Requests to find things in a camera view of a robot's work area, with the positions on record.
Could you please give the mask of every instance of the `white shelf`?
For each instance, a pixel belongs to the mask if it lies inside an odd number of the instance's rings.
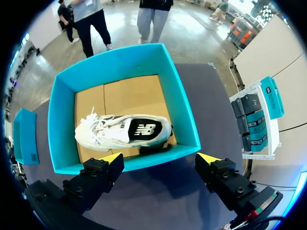
[[[254,84],[248,86],[244,90],[238,92],[234,96],[230,97],[230,102],[235,101],[237,98],[244,97],[246,94],[257,94],[263,109],[267,133],[268,133],[268,155],[257,155],[257,154],[248,154],[243,153],[242,156],[244,159],[255,159],[255,160],[274,160],[275,159],[275,150],[280,145],[279,143],[279,128],[277,119],[270,119],[270,113],[268,109],[267,102],[265,100],[264,94],[261,89],[261,81],[257,81]]]

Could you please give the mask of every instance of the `white sneaker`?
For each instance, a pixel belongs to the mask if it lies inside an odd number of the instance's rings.
[[[80,40],[80,38],[77,37],[71,43],[74,44],[74,43],[78,42],[79,40]]]
[[[148,43],[147,40],[143,40],[141,38],[139,38],[138,40],[138,44],[147,44],[147,43]]]
[[[162,116],[97,116],[93,111],[75,130],[77,142],[92,150],[150,147],[165,142],[172,133],[171,124]]]
[[[112,43],[106,45],[106,50],[109,51],[113,49]]]

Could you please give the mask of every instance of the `new balance logo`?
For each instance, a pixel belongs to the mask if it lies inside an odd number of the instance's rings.
[[[154,133],[154,128],[155,128],[155,124],[147,124],[146,126],[139,125],[134,135],[135,136],[151,135]]]

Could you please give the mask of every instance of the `concrete floor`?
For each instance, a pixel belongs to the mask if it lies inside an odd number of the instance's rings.
[[[106,24],[114,48],[137,44],[140,36],[136,26],[138,6],[138,1],[128,3],[128,0],[105,6]],[[219,25],[209,20],[210,14],[212,11],[209,9],[176,0],[160,42],[165,44],[175,63],[213,62],[227,94],[232,96],[237,89],[228,61],[238,50],[226,39],[231,23]],[[91,33],[94,53],[105,52],[98,32],[92,28]],[[49,100],[56,74],[83,59],[81,42],[70,44],[66,32],[48,44],[41,55],[33,55],[14,90],[10,120],[15,118],[21,107],[32,111]]]

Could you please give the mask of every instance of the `cardboard box bottom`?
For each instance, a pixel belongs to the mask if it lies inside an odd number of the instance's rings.
[[[81,118],[85,119],[91,113],[93,107],[98,115],[150,114],[166,117],[170,121],[158,75],[120,80],[76,93],[75,128]],[[98,159],[118,152],[122,152],[124,157],[155,154],[176,144],[176,137],[172,135],[164,144],[164,149],[135,147],[100,152],[84,148],[78,143],[77,148],[80,162],[83,163],[91,157]]]

